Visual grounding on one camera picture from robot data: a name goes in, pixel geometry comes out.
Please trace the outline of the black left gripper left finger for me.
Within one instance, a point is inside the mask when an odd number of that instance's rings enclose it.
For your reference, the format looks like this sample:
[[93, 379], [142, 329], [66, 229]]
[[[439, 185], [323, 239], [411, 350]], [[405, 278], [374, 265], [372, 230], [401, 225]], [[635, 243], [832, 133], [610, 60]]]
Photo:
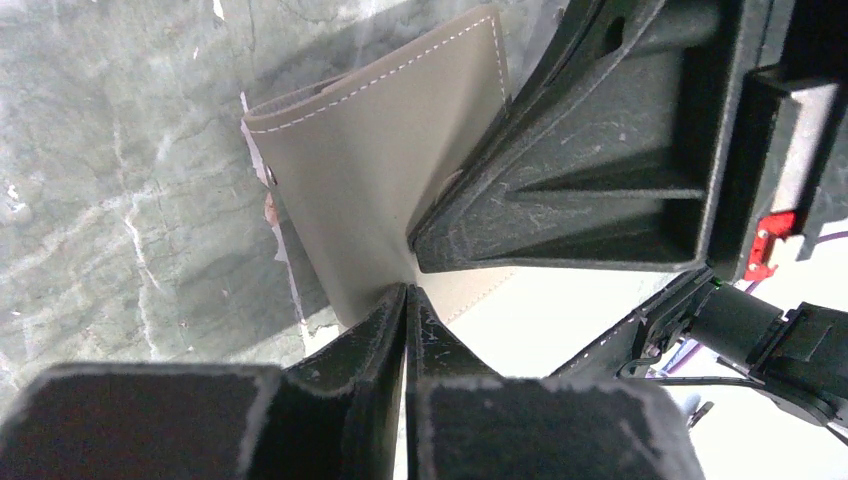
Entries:
[[1, 426], [5, 479], [388, 479], [406, 288], [282, 368], [65, 363]]

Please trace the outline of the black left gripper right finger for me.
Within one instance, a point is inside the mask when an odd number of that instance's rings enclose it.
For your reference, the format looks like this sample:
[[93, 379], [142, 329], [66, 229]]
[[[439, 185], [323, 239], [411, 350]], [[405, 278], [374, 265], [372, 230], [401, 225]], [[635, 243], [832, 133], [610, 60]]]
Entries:
[[499, 375], [409, 286], [407, 459], [412, 479], [700, 479], [667, 392], [624, 379], [639, 323], [621, 320], [547, 377]]

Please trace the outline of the grey leather card holder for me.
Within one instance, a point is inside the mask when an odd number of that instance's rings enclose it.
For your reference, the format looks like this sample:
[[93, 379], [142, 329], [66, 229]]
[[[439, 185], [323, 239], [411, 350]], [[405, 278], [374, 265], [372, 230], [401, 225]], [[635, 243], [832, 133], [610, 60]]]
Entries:
[[426, 274], [407, 242], [503, 112], [500, 12], [474, 7], [378, 60], [260, 104], [244, 123], [338, 320], [396, 283], [454, 320], [510, 267]]

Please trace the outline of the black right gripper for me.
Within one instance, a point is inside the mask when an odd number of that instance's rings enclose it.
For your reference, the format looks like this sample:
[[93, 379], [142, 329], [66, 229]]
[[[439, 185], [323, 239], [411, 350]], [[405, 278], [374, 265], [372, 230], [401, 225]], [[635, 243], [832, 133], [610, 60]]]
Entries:
[[[741, 1], [571, 1], [528, 79], [418, 223], [422, 271], [495, 266], [677, 272], [707, 258]], [[687, 337], [737, 384], [821, 426], [847, 423], [847, 315], [734, 289], [810, 257], [847, 215], [847, 5], [775, 1], [745, 80], [705, 267], [557, 370], [638, 378]]]

